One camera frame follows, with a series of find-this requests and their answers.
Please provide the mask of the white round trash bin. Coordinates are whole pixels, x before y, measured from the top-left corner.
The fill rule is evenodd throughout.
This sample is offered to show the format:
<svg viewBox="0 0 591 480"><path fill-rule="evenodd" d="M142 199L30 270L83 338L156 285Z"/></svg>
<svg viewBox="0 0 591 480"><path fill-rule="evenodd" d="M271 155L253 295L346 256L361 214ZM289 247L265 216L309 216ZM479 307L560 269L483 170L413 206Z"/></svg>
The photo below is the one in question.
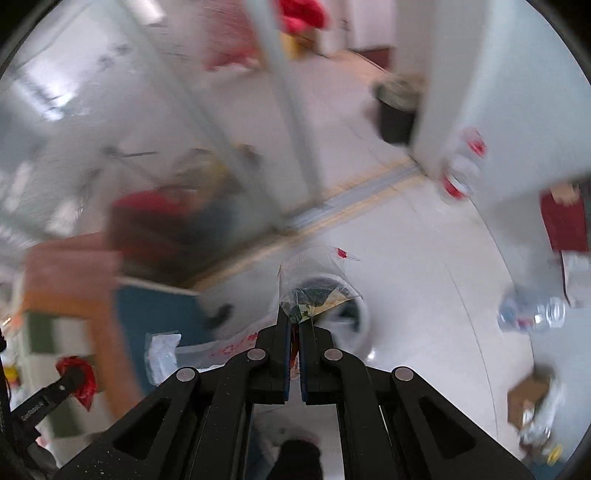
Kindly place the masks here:
<svg viewBox="0 0 591 480"><path fill-rule="evenodd" d="M352 354L363 351L370 335L370 313L363 296L304 322L329 330L335 347Z"/></svg>

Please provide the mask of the green white checkered mat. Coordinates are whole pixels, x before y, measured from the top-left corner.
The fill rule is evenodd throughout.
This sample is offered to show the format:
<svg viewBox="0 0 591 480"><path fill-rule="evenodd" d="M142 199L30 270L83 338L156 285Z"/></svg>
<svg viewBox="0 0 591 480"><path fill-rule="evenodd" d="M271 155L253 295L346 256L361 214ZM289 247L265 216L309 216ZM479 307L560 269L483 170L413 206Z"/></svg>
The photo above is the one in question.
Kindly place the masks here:
<svg viewBox="0 0 591 480"><path fill-rule="evenodd" d="M2 361L17 370L20 382L11 388L12 408L59 378L56 369L59 360L75 356L89 365L94 364L88 326L89 322L83 319L33 311L4 322L8 348L2 354ZM106 430L109 424L104 395L98 391L89 409L68 397L44 418L39 430L46 440L51 440L98 433Z"/></svg>

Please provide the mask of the clear plastic wrapper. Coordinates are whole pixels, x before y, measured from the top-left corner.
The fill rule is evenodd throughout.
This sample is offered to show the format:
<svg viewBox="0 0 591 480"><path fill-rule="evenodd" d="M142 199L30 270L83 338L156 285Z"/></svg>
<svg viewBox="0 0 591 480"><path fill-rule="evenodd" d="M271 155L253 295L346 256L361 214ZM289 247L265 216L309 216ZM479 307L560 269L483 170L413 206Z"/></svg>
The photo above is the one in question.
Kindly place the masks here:
<svg viewBox="0 0 591 480"><path fill-rule="evenodd" d="M356 300L362 295L346 278L348 261L358 261L346 250L315 246L280 264L279 305L291 323L299 324Z"/></svg>

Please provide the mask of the black trash bin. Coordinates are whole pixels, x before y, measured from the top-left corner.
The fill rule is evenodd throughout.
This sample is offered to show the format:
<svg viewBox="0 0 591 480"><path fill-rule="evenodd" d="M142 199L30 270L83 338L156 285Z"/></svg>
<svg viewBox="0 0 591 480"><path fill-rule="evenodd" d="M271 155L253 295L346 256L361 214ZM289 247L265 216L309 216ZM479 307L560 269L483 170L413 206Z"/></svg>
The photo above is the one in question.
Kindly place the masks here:
<svg viewBox="0 0 591 480"><path fill-rule="evenodd" d="M384 142L408 145L421 104L425 81L420 74L388 74L374 83L378 131Z"/></svg>

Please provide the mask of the small red sauce packet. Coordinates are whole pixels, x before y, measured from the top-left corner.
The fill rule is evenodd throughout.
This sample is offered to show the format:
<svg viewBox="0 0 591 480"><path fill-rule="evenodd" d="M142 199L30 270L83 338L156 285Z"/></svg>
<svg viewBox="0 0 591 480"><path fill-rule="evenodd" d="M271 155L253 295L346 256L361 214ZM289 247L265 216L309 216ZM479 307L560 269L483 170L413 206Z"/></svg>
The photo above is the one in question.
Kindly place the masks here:
<svg viewBox="0 0 591 480"><path fill-rule="evenodd" d="M68 356L60 358L55 368L66 382L66 391L89 411L97 392L97 380L93 366L84 358Z"/></svg>

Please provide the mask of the clear water bottle red label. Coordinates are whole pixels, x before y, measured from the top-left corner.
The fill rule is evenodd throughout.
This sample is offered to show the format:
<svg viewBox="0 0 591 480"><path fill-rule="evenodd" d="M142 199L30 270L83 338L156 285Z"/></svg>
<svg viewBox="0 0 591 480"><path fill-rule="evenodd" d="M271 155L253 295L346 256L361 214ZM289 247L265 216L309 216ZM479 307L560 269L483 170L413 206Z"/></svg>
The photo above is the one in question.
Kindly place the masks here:
<svg viewBox="0 0 591 480"><path fill-rule="evenodd" d="M487 155L488 147L477 129L458 132L443 157L440 186L446 200L464 201L473 195Z"/></svg>

